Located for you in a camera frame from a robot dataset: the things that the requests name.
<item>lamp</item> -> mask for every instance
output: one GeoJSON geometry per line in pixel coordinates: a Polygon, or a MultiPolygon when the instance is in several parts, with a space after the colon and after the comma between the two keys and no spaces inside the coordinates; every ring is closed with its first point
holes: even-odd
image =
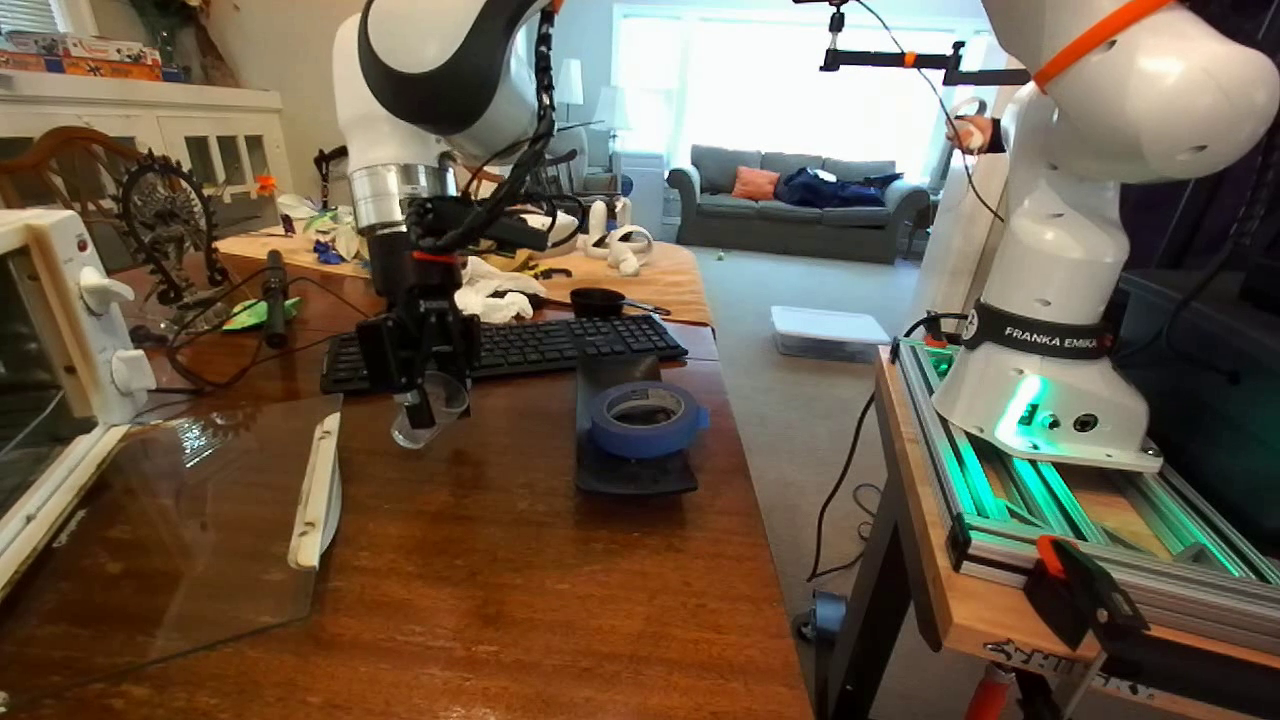
{"type": "Polygon", "coordinates": [[[619,92],[615,92],[615,84],[605,84],[597,92],[597,109],[593,109],[593,138],[600,138],[600,144],[605,144],[605,155],[597,155],[597,160],[605,169],[612,169],[615,125],[619,125],[619,92]]]}
{"type": "Polygon", "coordinates": [[[565,122],[576,122],[572,113],[587,104],[583,92],[583,59],[566,58],[557,67],[557,104],[565,109],[565,122]]]}

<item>couch cushion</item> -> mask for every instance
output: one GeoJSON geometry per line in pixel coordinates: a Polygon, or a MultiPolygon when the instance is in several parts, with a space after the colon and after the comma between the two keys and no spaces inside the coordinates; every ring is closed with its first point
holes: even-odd
{"type": "Polygon", "coordinates": [[[733,197],[739,200],[773,200],[775,197],[775,172],[767,169],[735,169],[733,197]]]}
{"type": "Polygon", "coordinates": [[[735,197],[700,197],[694,207],[703,216],[755,216],[759,211],[755,200],[735,200],[735,197]]]}
{"type": "Polygon", "coordinates": [[[688,154],[703,193],[733,193],[735,169],[759,169],[759,154],[692,144],[688,154]]]}
{"type": "Polygon", "coordinates": [[[797,207],[797,203],[785,203],[785,200],[763,200],[759,216],[789,219],[789,223],[819,223],[823,219],[819,207],[797,207]]]}
{"type": "Polygon", "coordinates": [[[815,207],[823,223],[849,223],[849,228],[878,228],[888,223],[882,203],[853,203],[853,207],[815,207]]]}
{"type": "Polygon", "coordinates": [[[790,177],[797,169],[826,169],[836,180],[890,177],[896,160],[836,160],[809,154],[759,154],[759,169],[790,177]]]}

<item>gray sofa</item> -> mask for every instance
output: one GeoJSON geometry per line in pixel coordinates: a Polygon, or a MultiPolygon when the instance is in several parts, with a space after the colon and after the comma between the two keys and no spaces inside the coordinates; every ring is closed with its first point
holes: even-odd
{"type": "Polygon", "coordinates": [[[836,261],[882,261],[908,251],[908,237],[933,219],[922,183],[890,180],[882,203],[800,207],[785,200],[733,197],[735,169],[773,169],[779,180],[797,169],[823,169],[841,180],[896,177],[896,160],[830,160],[800,154],[743,154],[692,144],[692,169],[667,169],[681,193],[681,245],[752,249],[836,261]]]}

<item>clear plastic sheet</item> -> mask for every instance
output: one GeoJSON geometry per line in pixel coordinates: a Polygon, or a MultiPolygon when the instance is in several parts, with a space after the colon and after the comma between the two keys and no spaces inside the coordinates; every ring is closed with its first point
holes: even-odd
{"type": "Polygon", "coordinates": [[[311,427],[334,399],[143,422],[0,600],[0,711],[305,621],[286,568],[311,427]]]}

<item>wooden chair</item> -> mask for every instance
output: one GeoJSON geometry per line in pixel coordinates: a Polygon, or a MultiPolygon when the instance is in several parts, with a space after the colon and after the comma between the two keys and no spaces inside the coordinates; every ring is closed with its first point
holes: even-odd
{"type": "Polygon", "coordinates": [[[132,269],[137,251],[115,228],[115,180],[143,160],[132,142],[94,130],[48,130],[32,150],[0,160],[5,207],[71,207],[78,211],[106,273],[132,269]]]}

